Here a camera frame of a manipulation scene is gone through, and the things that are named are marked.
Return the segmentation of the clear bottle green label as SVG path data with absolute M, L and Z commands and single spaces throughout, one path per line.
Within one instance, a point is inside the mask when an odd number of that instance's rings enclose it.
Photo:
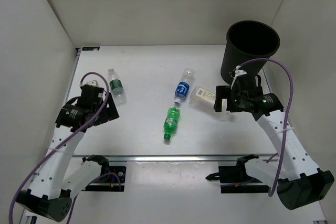
M 110 93 L 113 96 L 116 105 L 126 103 L 125 91 L 121 79 L 114 69 L 108 70 Z

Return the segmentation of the clear bottle blue label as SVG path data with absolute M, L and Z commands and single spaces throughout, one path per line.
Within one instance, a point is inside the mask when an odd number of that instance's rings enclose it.
M 195 71 L 191 68 L 184 69 L 181 79 L 175 89 L 174 104 L 180 105 L 183 101 L 185 101 L 194 81 Z

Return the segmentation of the green plastic soda bottle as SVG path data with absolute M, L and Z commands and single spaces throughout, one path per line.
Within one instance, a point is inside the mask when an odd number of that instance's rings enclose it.
M 181 111 L 176 107 L 169 108 L 167 112 L 167 117 L 164 121 L 164 140 L 169 141 L 171 137 L 175 134 L 180 119 Z

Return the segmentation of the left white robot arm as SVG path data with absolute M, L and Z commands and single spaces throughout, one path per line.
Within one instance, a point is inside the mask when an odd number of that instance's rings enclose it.
M 72 202 L 89 184 L 105 182 L 112 175 L 109 160 L 101 155 L 84 159 L 82 166 L 69 177 L 65 173 L 78 143 L 86 130 L 119 117 L 110 92 L 85 84 L 81 95 L 69 100 L 56 119 L 56 131 L 69 129 L 71 135 L 53 140 L 45 160 L 33 171 L 34 180 L 27 189 L 20 186 L 12 203 L 26 210 L 62 222 L 71 211 Z

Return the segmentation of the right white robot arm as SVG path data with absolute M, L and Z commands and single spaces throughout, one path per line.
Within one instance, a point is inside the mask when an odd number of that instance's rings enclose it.
M 334 183 L 332 173 L 322 171 L 308 155 L 286 118 L 283 105 L 273 93 L 265 94 L 259 75 L 241 72 L 230 86 L 217 86 L 214 110 L 223 102 L 229 112 L 250 113 L 269 137 L 279 155 L 279 168 L 250 154 L 237 159 L 236 177 L 241 182 L 254 178 L 276 188 L 289 210 L 322 200 Z

